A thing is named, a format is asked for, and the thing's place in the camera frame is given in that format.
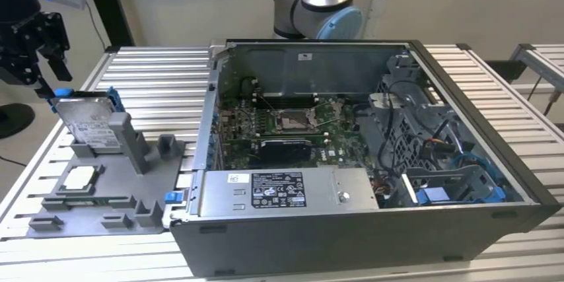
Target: power supply label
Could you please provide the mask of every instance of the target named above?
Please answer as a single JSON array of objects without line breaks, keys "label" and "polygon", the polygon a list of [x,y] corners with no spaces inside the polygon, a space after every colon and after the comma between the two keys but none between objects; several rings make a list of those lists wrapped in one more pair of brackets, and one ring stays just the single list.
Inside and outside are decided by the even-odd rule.
[{"label": "power supply label", "polygon": [[306,207],[302,172],[254,173],[251,177],[255,208]]}]

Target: aluminum extrusion table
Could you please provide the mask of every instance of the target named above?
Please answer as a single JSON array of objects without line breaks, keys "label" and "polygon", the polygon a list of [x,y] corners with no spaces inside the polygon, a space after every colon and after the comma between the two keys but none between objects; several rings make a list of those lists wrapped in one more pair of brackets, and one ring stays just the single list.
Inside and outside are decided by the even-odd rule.
[{"label": "aluminum extrusion table", "polygon": [[521,44],[511,56],[564,92],[564,44]]},{"label": "aluminum extrusion table", "polygon": [[[427,46],[447,73],[561,203],[564,203],[564,135],[473,50]],[[207,48],[122,48],[107,53],[85,90],[121,91],[137,129],[149,139],[175,133],[187,141],[178,188],[191,165],[209,76]],[[173,235],[26,239],[73,157],[62,122],[0,204],[0,278],[58,281],[195,281]],[[307,273],[246,281],[561,281],[564,279],[564,212],[533,232],[503,237],[471,262]]]}]

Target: white label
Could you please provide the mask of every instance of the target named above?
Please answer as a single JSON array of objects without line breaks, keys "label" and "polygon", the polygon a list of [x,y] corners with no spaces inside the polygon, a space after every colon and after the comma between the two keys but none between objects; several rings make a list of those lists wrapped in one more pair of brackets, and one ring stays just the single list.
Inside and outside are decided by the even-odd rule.
[{"label": "white label", "polygon": [[93,148],[118,148],[121,143],[109,122],[103,120],[93,120],[87,122],[75,122],[74,133]]},{"label": "white label", "polygon": [[299,61],[311,61],[314,59],[314,53],[301,53],[298,54]]},{"label": "white label", "polygon": [[249,183],[251,175],[250,174],[242,174],[242,173],[234,173],[229,174],[229,183]]}]

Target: blue drive bracket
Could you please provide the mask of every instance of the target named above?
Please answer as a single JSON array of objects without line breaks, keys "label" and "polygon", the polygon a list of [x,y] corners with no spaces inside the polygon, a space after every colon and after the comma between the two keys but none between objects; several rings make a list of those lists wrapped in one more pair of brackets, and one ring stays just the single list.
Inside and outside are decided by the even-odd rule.
[{"label": "blue drive bracket", "polygon": [[185,201],[185,192],[169,192],[166,194],[166,204],[182,204]]},{"label": "blue drive bracket", "polygon": [[[81,93],[82,93],[81,91],[77,91],[73,88],[58,88],[55,90],[55,97],[69,98],[75,95],[79,95]],[[106,96],[110,98],[117,112],[126,112],[125,104],[122,103],[121,94],[118,93],[118,90],[114,87],[109,88],[109,90],[106,91]],[[57,108],[55,108],[54,102],[49,98],[46,98],[46,100],[47,100],[47,103],[50,104],[51,111],[57,114]]]},{"label": "blue drive bracket", "polygon": [[113,104],[114,104],[114,107],[117,108],[117,111],[118,112],[126,112],[125,104],[122,104],[121,94],[118,93],[118,90],[114,88],[114,86],[111,86],[111,88],[109,88],[109,91],[106,92],[106,94],[109,95],[109,98],[113,101]]}]

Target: electrical cable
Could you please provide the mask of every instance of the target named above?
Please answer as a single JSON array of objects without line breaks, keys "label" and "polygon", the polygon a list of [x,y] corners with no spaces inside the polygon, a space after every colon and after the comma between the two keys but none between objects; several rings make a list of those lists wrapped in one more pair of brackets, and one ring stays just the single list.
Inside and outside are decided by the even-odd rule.
[{"label": "electrical cable", "polygon": [[457,168],[457,163],[461,159],[463,158],[471,158],[473,160],[478,161],[483,168],[486,169],[486,172],[490,174],[490,176],[495,176],[495,169],[494,167],[490,165],[490,163],[487,162],[487,160],[485,160],[483,158],[481,158],[478,155],[474,155],[473,153],[467,152],[467,153],[462,153],[461,155],[458,155],[454,159],[453,159],[453,166]]},{"label": "electrical cable", "polygon": [[385,170],[387,170],[391,174],[397,174],[395,171],[394,171],[394,167],[391,167],[391,168],[386,167],[385,163],[382,162],[382,155],[385,153],[386,145],[389,144],[389,141],[390,141],[391,129],[393,129],[393,125],[394,125],[394,102],[391,101],[391,92],[393,92],[391,89],[395,86],[395,84],[399,84],[399,83],[410,83],[410,84],[419,86],[419,84],[414,81],[399,80],[399,81],[395,81],[393,84],[390,84],[390,86],[386,89],[386,93],[389,95],[389,103],[390,103],[390,115],[389,115],[389,125],[386,127],[386,133],[385,133],[385,142],[381,145],[381,149],[379,149],[379,153],[377,155],[377,159],[379,160],[379,164],[381,164],[382,168],[385,168]]},{"label": "electrical cable", "polygon": [[538,82],[535,83],[535,85],[534,85],[534,87],[533,87],[533,90],[531,90],[531,93],[530,93],[530,95],[529,95],[529,97],[527,97],[527,100],[531,100],[533,94],[535,93],[535,91],[537,91],[537,89],[538,89],[538,86],[539,86],[539,83],[541,83],[541,80],[542,80],[542,79],[543,79],[543,76],[539,76]]},{"label": "electrical cable", "polygon": [[26,164],[23,164],[22,162],[18,162],[18,161],[10,160],[10,159],[7,159],[7,158],[5,158],[5,157],[2,157],[2,156],[0,156],[0,160],[5,160],[5,161],[7,161],[7,162],[10,162],[10,163],[14,163],[14,164],[22,165],[23,167],[27,167],[27,165],[26,165]]},{"label": "electrical cable", "polygon": [[434,133],[434,138],[433,138],[433,139],[438,139],[438,138],[441,137],[441,133],[442,133],[442,131],[443,131],[445,127],[447,126],[447,124],[449,124],[449,119],[445,119],[445,121],[443,121],[443,123],[441,124],[441,126],[439,126],[438,130],[437,130],[437,131],[435,131],[435,133]]},{"label": "electrical cable", "polygon": [[90,20],[93,21],[93,26],[95,27],[98,38],[101,39],[101,42],[103,44],[103,51],[106,51],[106,48],[107,48],[106,42],[105,42],[103,36],[101,35],[101,31],[99,31],[98,26],[97,26],[95,16],[93,14],[93,8],[90,7],[89,0],[87,0],[87,9],[89,9],[89,14],[90,14]]},{"label": "electrical cable", "polygon": [[546,116],[546,115],[549,115],[549,113],[550,113],[550,109],[553,108],[553,104],[555,104],[555,102],[549,102],[549,105],[547,105],[547,108],[545,109],[545,112],[543,112],[543,115]]}]

